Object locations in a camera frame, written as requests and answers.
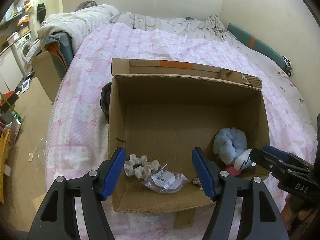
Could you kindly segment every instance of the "pink bedsheet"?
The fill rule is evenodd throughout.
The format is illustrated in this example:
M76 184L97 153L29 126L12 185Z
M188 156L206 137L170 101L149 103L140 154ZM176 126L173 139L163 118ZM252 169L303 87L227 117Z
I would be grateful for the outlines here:
M113 57L194 62L259 77L263 84L270 144L313 162L315 138L307 135L270 78L228 42L187 40L160 30L147 32L131 29L122 23L110 25L106 22L83 40L54 104L48 132L48 188L57 176L64 175L67 179L81 177L98 168L105 158L108 124L100 109L100 95L101 88L112 79L110 64ZM281 209L286 193L277 188L277 180L273 177L265 183ZM87 239L79 200L76 206L80 234L82 239ZM213 210L213 207L198 208L192 228L174 230L174 214L114 212L110 199L103 206L116 239L201 239ZM236 239L240 210L239 200L229 239Z

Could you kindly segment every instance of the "silver bolt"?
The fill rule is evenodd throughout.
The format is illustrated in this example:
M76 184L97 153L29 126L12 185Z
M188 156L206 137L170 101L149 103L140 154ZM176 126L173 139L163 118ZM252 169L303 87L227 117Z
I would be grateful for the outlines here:
M227 171L220 171L220 175L221 175L222 177L228 177L228 176L229 176L229 172L227 172Z
M260 182L262 181L259 177L254 177L253 180L254 180L256 183L260 183Z
M62 182L64 180L63 176L59 176L56 178L56 182Z
M98 172L96 170L93 170L93 171L89 171L89 176L90 177L94 177L94 176L97 176Z

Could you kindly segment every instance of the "white label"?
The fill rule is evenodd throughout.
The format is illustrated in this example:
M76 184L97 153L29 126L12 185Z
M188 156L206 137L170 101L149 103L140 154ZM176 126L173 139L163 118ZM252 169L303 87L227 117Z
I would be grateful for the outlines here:
M155 182L156 185L159 187L164 188L170 188L170 189L176 189L180 183L182 182L182 179L176 179L174 177L174 174L170 171L159 171L155 175L153 175L152 180Z

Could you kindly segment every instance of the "white cabinet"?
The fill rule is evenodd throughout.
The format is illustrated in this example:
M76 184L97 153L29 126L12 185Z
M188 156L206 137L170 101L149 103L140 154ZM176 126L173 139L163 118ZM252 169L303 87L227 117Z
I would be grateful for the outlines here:
M13 56L11 48L0 54L0 90L4 89L2 79L10 91L14 91L23 79L23 74Z

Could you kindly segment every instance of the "orange tape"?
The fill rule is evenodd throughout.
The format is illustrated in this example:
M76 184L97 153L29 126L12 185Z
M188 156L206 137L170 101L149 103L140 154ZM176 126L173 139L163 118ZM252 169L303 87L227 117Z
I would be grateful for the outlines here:
M187 68L193 69L193 64L188 62L160 60L160 67L174 67L174 68Z
M254 41L256 40L256 37L255 36L252 36L251 39L250 39L250 44L249 44L249 48L250 49L253 49L253 46L254 46Z

